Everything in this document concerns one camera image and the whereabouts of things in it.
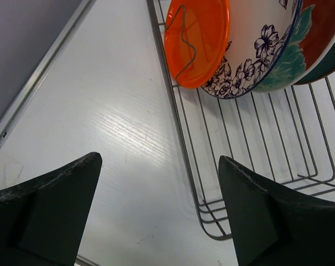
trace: white wood grain surface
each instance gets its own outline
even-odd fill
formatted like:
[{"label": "white wood grain surface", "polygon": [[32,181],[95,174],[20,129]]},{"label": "white wood grain surface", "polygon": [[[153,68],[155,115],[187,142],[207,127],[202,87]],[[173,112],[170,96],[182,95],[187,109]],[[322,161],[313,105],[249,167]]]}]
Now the white wood grain surface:
[{"label": "white wood grain surface", "polygon": [[[335,93],[335,73],[330,80]],[[335,158],[335,116],[324,81],[315,83],[314,90]],[[297,93],[318,167],[326,178],[329,163],[308,87],[298,87]],[[303,173],[281,95],[272,94],[276,112],[282,129],[289,130],[285,142],[293,147],[291,164]],[[201,97],[208,106],[204,111],[214,152],[217,157],[229,154],[214,110],[216,100]],[[239,100],[245,131],[257,172],[269,176],[249,97]],[[215,168],[195,91],[185,91],[183,99],[193,121],[200,170],[210,178],[206,189],[217,197],[220,192],[215,190]],[[255,100],[264,106],[259,112],[276,174],[288,178],[267,95],[255,95]],[[250,166],[235,106],[229,101],[223,110],[235,158]],[[104,162],[81,256],[101,266],[237,265],[233,242],[211,240],[198,223],[143,0],[97,0],[0,150],[0,189],[91,151],[99,152]]]}]

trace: orange bowl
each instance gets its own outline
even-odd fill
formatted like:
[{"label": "orange bowl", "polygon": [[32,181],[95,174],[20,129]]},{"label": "orange bowl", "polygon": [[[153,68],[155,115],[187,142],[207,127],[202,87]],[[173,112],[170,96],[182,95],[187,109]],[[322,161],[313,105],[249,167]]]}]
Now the orange bowl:
[{"label": "orange bowl", "polygon": [[[229,10],[228,0],[172,0],[164,48],[169,71],[179,85],[195,89],[213,76],[228,43]],[[194,57],[194,49],[181,38],[183,24],[183,39],[195,48],[195,58],[184,70]]]}]

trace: white bowl with blue flowers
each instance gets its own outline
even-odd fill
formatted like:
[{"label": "white bowl with blue flowers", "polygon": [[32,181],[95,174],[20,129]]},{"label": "white bowl with blue flowers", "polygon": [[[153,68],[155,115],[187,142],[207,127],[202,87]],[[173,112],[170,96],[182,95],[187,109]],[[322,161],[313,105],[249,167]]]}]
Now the white bowl with blue flowers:
[{"label": "white bowl with blue flowers", "polygon": [[229,0],[230,39],[218,70],[203,90],[220,99],[257,87],[286,48],[302,0]]}]

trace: dish rack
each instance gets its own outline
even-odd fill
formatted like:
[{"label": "dish rack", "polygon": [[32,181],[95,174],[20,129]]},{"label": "dish rack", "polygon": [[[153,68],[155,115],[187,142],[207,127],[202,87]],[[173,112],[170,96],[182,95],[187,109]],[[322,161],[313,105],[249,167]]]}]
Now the dish rack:
[{"label": "dish rack", "polygon": [[335,201],[335,90],[330,78],[234,100],[180,88],[169,74],[163,47],[170,2],[147,0],[147,7],[203,231],[215,240],[232,238],[218,181],[220,155],[294,190]]}]

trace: floral bowl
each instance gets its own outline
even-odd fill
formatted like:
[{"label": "floral bowl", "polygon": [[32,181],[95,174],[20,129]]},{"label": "floral bowl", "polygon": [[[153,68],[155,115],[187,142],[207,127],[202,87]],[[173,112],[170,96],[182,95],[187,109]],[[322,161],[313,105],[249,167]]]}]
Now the floral bowl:
[{"label": "floral bowl", "polygon": [[335,0],[303,0],[290,41],[271,73],[254,92],[269,93],[306,76],[335,43]]},{"label": "floral bowl", "polygon": [[202,86],[220,99],[257,87],[290,40],[302,0],[230,0],[229,43],[215,74]]}]

